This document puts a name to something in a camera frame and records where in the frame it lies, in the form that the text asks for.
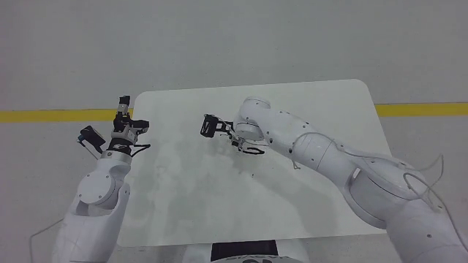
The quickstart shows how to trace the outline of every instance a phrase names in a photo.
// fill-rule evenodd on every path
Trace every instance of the white table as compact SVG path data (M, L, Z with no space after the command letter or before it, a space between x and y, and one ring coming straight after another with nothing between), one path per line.
M364 235L362 222L320 174L272 150L239 153L226 136L200 135L203 115L231 121L248 96L300 116L352 147L390 154L367 86L359 80L150 91L135 119L150 122L126 177L131 186L118 244L179 245Z

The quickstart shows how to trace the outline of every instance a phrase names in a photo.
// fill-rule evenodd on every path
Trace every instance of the floor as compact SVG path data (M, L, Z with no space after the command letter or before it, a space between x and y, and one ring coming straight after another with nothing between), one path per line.
M0 0L0 110L114 108L144 91L357 78L376 104L468 102L466 0ZM468 116L381 118L468 234ZM0 123L0 262L60 219L94 160L91 124ZM425 174L437 176L434 169ZM49 262L56 228L34 241ZM305 240L313 262L398 262L385 235ZM110 262L179 262L183 246L117 247Z

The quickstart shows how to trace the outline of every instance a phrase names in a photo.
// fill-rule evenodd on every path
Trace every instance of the black mount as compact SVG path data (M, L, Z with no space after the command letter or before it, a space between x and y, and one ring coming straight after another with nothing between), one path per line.
M224 122L219 120L219 118L215 115L205 114L205 120L203 121L200 134L207 138L213 138L216 132L225 133L227 134L227 136L229 136L229 139L231 140L231 145L237 147L239 151L255 156L265 153L265 151L259 148L241 148L239 145L239 141L235 137L233 138L233 126L233 122Z

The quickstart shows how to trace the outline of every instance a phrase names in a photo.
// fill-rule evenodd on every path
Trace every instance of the yellow line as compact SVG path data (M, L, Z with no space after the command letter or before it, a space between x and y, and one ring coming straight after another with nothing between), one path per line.
M379 117L468 116L468 103L376 104L375 109ZM115 114L115 109L0 111L0 123L111 121Z
M379 117L465 116L468 103L376 104Z
M0 111L0 123L111 121L115 115L116 109Z

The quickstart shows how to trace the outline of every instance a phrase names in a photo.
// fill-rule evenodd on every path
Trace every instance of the cable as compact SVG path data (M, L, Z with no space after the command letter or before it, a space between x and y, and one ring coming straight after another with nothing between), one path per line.
M28 243L29 243L29 260L31 261L31 263L34 263L34 256L32 254L32 238L37 236L37 235L42 234L43 232L47 231L48 229L50 229L51 227L55 226L56 224L58 224L59 222L61 222L63 220L64 219L62 218L61 220L58 220L58 221L54 222L50 226L46 227L45 229L41 229L40 231L36 232L35 234L32 234L29 237L29 239L28 239Z
M84 143L82 143L80 140L77 140L76 141L77 143L81 144L81 146L83 146L95 159L98 159L97 156L94 155L94 153L92 153L88 147L86 147L86 145Z
M250 145L256 145L256 146L268 146L270 147L270 145L261 145L261 144L257 144L257 143L253 143L253 142L248 142L247 140L243 140L245 143L249 143Z
M98 159L97 156L95 156L94 153L92 153L92 152L89 150L89 148L87 148L86 146L85 146L85 148L86 148L86 150L87 150L96 160Z
M463 245L463 247L465 248L465 250L468 252L468 247L467 247L467 244L463 241L463 238L460 234L460 232L458 231L458 228L455 226L455 223L453 222L453 218L452 218L452 214L450 213L450 211L448 210L447 208L447 205L444 203L444 200L442 199L441 196L439 196L439 194L432 188L432 186L428 185L423 179L419 178L417 175L414 175L410 172L405 172L403 174L403 179L404 181L407 183L408 185L408 188L410 188L413 192L415 192L416 195L418 195L418 197L421 198L421 196L419 195L419 193L411 186L410 182L408 181L407 179L407 176L410 176L410 177L413 177L414 179L420 181L424 186L427 187L427 189L432 192L432 194L437 197L437 199L440 201L440 203L442 203L442 205L444 205L444 208L445 208L445 212L447 212L447 216L448 216L448 219L450 219L450 222L452 223L452 226L453 226L453 229L455 230L455 233L456 233L456 236L458 237L458 239L460 240L460 243Z
M130 155L131 157L134 157L134 156L137 155L137 153L139 153L139 152L141 152L141 151L144 151L145 149L148 149L148 148L151 147L150 144L147 144L147 145L133 145L133 146L136 147L136 148L141 148L141 149L139 149L139 150L135 151L134 153L132 153L132 154Z

